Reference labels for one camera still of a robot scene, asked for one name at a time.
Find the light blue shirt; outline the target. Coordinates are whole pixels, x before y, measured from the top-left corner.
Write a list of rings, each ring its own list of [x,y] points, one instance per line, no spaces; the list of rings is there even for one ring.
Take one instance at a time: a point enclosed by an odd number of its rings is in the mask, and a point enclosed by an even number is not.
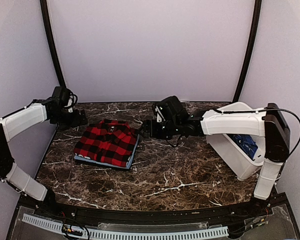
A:
[[[134,145],[133,151],[131,156],[128,158],[128,161],[126,162],[125,166],[116,166],[113,164],[109,164],[109,163],[103,163],[103,162],[98,162],[95,160],[91,160],[89,158],[86,157],[82,157],[79,156],[77,154],[74,155],[74,160],[77,163],[81,163],[81,164],[87,164],[87,165],[92,165],[92,166],[101,166],[101,167],[107,167],[107,168],[112,168],[112,169],[119,169],[119,170],[129,170],[134,162],[134,157],[135,157],[135,153],[137,150],[137,146],[140,140],[140,135],[137,135],[137,139],[136,139],[136,143]]]

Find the red black plaid shirt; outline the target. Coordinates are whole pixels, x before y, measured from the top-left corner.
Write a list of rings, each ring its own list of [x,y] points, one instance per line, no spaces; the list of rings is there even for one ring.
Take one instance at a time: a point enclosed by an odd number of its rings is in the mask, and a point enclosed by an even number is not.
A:
[[[103,119],[90,124],[75,144],[73,153],[80,157],[124,167],[132,155],[138,130],[127,121]]]

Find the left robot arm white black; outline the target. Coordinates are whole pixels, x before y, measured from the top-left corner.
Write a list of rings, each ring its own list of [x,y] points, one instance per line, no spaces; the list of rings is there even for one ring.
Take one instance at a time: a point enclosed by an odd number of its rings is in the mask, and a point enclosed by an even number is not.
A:
[[[61,213],[60,206],[55,203],[54,191],[35,180],[32,173],[22,169],[25,160],[18,165],[13,154],[26,160],[35,155],[33,150],[26,153],[33,146],[26,137],[38,143],[43,133],[40,124],[54,125],[58,131],[87,124],[84,110],[75,108],[77,102],[77,95],[70,89],[57,86],[50,97],[33,99],[28,105],[0,117],[0,181],[42,202],[40,208],[50,218],[57,218]]]

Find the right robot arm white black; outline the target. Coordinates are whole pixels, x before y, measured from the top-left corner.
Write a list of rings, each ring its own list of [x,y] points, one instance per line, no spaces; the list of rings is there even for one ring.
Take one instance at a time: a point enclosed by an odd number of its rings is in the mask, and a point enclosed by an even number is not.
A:
[[[290,148],[290,128],[284,118],[289,110],[275,103],[252,109],[235,102],[217,109],[188,113],[176,96],[152,105],[155,118],[143,121],[139,132],[145,138],[170,140],[173,136],[206,137],[241,181],[258,172],[255,197],[245,213],[256,217],[265,208],[273,186],[295,151]]]

